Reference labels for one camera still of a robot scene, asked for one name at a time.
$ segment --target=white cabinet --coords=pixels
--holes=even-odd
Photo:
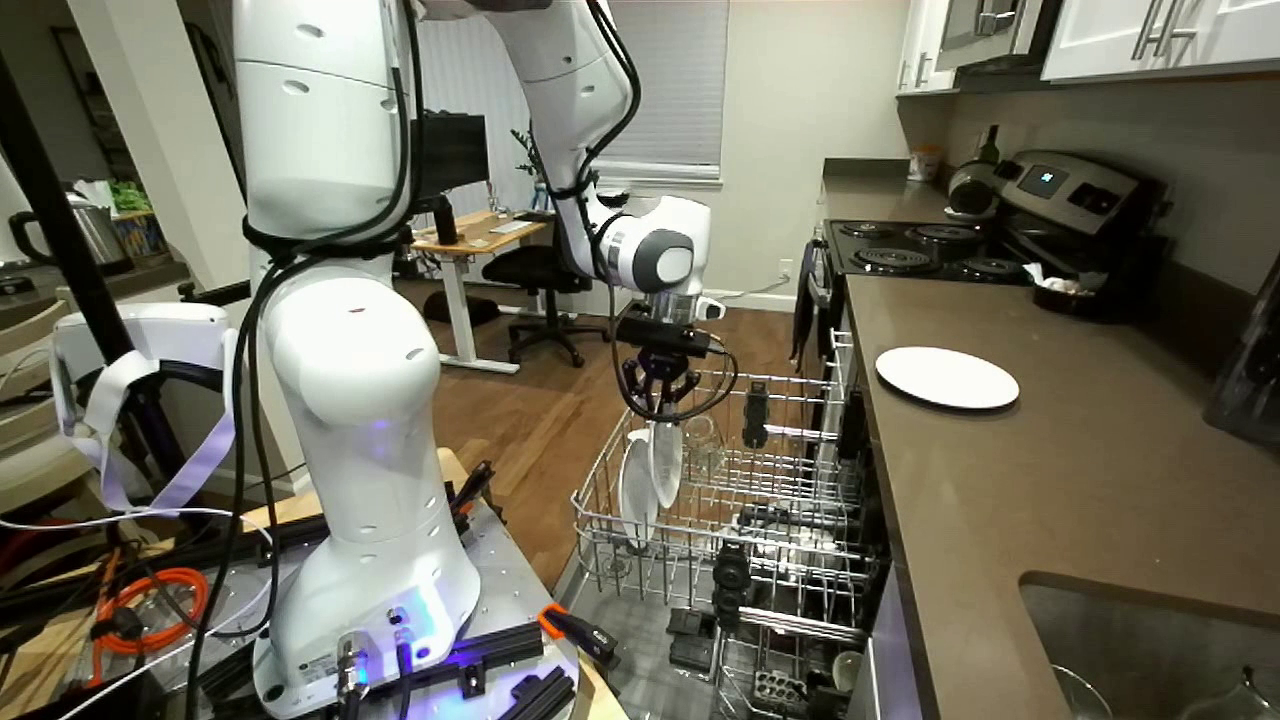
[[[1280,0],[1220,0],[1199,20],[1199,64],[1275,64],[1280,58]]]
[[[1280,0],[1065,0],[1045,78],[1204,77],[1280,58]]]
[[[936,53],[946,43],[946,24],[950,24],[950,0],[913,0],[910,5],[906,53],[898,64],[898,90],[900,96],[950,90],[957,84],[957,72],[936,68]]]

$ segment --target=stainless steel sink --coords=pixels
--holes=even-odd
[[[1019,585],[1045,657],[1088,681],[1121,720],[1172,720],[1256,670],[1280,704],[1280,618],[1194,607],[1056,574]]]

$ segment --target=white plate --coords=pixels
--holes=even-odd
[[[672,508],[683,480],[683,433],[676,424],[649,424],[649,452],[656,499]]]
[[[875,354],[875,370],[886,383],[940,407],[985,412],[1019,395],[1001,363],[954,347],[888,347]]]
[[[630,433],[630,452],[615,470],[615,516],[624,518],[630,544],[649,546],[656,518],[649,427]]]

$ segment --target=dish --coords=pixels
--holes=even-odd
[[[1054,674],[1074,706],[1074,720],[1114,720],[1114,704],[1069,665],[1054,665]]]
[[[630,433],[630,452],[615,470],[615,516],[624,518],[630,544],[649,546],[656,518],[649,427]]]
[[[683,433],[676,424],[649,427],[653,488],[665,508],[676,502],[683,480]]]
[[[875,375],[906,395],[964,412],[1010,407],[1019,395],[1001,363],[954,347],[888,347],[875,354]]]

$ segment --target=dishwasher rack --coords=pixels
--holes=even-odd
[[[746,407],[760,395],[770,440],[747,448]],[[869,469],[831,452],[831,412],[846,412],[846,383],[740,375],[718,412],[681,424],[681,491],[653,524],[624,516],[619,502],[630,433],[646,427],[635,417],[615,419],[574,491],[578,568],[566,596],[588,590],[602,612],[630,601],[632,612],[718,616],[718,558],[723,546],[746,546],[747,590],[731,633],[718,635],[704,674],[718,687],[712,714],[788,714],[753,704],[760,674],[814,674],[831,666],[831,657],[866,646],[886,558],[862,544]]]

